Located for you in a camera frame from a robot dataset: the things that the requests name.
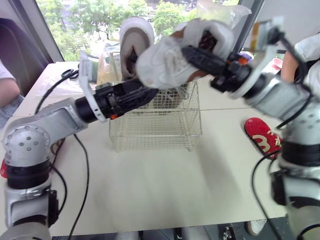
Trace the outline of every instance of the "white wall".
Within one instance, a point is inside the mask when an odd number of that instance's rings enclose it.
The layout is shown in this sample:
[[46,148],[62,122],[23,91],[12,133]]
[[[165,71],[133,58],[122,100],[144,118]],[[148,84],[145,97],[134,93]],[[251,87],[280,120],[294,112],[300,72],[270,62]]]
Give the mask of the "white wall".
[[274,16],[284,16],[283,30],[293,44],[320,32],[320,0],[265,0],[257,21]]

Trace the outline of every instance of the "white sneaker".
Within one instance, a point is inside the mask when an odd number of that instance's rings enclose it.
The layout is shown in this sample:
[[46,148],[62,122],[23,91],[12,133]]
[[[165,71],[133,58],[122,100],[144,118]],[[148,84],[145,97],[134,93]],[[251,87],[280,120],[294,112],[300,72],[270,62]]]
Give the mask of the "white sneaker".
[[245,223],[246,231],[252,236],[258,236],[264,229],[267,219],[252,220]]
[[127,18],[120,28],[120,62],[122,80],[136,77],[136,61],[155,42],[150,23],[140,17]]
[[164,37],[139,56],[136,73],[140,81],[150,88],[169,89],[198,77],[194,75],[198,69],[186,61],[181,48],[198,48],[205,32],[215,39],[212,53],[226,60],[234,41],[232,30],[222,22],[196,18],[188,22],[181,32]]
[[139,240],[139,233],[137,231],[118,232],[114,240]]

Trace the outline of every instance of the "person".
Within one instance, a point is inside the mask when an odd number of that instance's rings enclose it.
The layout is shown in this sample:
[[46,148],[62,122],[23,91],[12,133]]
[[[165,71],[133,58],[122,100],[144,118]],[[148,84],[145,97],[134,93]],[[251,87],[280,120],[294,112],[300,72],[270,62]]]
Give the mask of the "person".
[[[308,74],[304,83],[308,85],[313,94],[320,98],[320,33],[298,42],[294,49],[308,67]],[[288,51],[284,55],[281,78],[292,83],[297,76],[298,62]]]
[[23,99],[15,78],[0,59],[0,134]]

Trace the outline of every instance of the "white bracket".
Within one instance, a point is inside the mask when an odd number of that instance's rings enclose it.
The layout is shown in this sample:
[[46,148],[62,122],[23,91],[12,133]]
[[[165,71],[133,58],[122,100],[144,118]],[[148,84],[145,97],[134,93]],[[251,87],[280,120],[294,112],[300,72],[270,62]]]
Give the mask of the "white bracket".
[[79,65],[79,83],[83,90],[84,96],[87,99],[90,108],[92,109],[95,117],[101,121],[106,122],[108,119],[101,112],[96,99],[94,97],[95,91],[93,91],[89,85],[89,81],[92,80],[93,64],[89,60],[89,55],[84,51],[80,51],[80,65]]

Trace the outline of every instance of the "black chair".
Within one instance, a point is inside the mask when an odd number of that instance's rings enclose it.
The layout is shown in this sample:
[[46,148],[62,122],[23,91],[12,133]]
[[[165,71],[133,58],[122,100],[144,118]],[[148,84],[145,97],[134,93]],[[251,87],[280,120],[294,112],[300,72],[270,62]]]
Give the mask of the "black chair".
[[16,79],[23,96],[49,64],[33,40],[6,18],[0,18],[0,59]]

